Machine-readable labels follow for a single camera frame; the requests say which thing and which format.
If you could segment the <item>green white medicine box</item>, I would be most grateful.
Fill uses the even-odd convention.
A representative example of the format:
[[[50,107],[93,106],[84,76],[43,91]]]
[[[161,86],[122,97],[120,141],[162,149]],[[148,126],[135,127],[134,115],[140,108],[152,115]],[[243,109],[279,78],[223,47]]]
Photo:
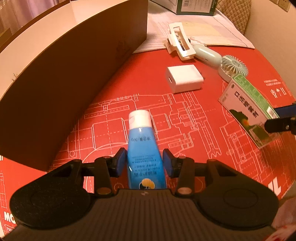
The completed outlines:
[[[235,75],[229,81],[219,102],[238,121],[258,148],[263,148],[279,137],[279,133],[268,133],[264,128],[267,120],[279,118],[279,115],[243,75]]]

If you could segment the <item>blue cream tube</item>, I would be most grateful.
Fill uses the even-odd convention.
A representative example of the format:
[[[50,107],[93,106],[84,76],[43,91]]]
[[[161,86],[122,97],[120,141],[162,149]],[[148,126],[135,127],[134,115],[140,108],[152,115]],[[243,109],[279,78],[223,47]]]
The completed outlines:
[[[166,189],[163,161],[150,112],[135,110],[128,116],[127,174],[130,189]]]

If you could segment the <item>mint handheld fan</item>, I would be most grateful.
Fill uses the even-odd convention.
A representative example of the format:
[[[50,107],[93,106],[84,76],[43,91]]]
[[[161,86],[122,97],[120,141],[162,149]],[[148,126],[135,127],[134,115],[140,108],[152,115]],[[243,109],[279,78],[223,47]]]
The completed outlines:
[[[237,57],[232,55],[221,56],[218,52],[202,44],[193,42],[191,44],[196,52],[195,58],[215,68],[220,77],[227,83],[238,74],[241,74],[243,77],[248,75],[247,66]]]

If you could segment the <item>white cube charger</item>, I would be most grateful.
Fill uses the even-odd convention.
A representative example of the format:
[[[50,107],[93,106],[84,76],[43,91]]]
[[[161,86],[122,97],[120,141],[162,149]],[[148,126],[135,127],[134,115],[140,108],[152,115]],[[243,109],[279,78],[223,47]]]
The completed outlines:
[[[166,68],[166,80],[172,93],[201,89],[204,78],[195,65],[179,65]]]

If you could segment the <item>white hair clip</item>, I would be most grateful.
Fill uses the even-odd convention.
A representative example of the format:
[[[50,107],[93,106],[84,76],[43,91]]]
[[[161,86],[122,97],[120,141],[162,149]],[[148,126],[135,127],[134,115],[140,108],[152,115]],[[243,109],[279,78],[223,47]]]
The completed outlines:
[[[181,22],[169,24],[169,34],[165,41],[165,47],[169,54],[176,52],[182,61],[193,59],[196,54]]]

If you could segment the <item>brown cardboard storage box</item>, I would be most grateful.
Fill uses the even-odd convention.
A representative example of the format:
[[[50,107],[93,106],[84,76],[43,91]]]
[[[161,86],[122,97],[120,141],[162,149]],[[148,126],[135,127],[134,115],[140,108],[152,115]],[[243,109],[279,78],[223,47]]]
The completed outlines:
[[[1,47],[1,156],[45,171],[147,37],[147,1],[64,1]]]

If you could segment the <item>quilted beige chair cover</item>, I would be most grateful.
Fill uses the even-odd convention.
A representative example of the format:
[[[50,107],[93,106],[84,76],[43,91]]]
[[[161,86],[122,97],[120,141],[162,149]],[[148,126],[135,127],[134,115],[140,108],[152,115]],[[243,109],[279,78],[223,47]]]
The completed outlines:
[[[218,0],[216,8],[233,23],[240,33],[245,33],[251,14],[251,0]]]

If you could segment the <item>green white carton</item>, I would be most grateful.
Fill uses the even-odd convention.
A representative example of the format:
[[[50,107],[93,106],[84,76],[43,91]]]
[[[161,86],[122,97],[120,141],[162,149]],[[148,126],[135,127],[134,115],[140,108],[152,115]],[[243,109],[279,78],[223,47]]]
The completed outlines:
[[[160,6],[176,15],[213,16],[217,0],[154,0]]]

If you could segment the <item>wall socket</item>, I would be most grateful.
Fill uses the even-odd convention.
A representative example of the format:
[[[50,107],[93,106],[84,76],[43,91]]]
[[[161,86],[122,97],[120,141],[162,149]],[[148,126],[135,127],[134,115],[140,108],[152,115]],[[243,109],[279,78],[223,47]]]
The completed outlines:
[[[274,4],[278,5],[281,9],[288,12],[290,9],[291,2],[289,0],[270,0]]]

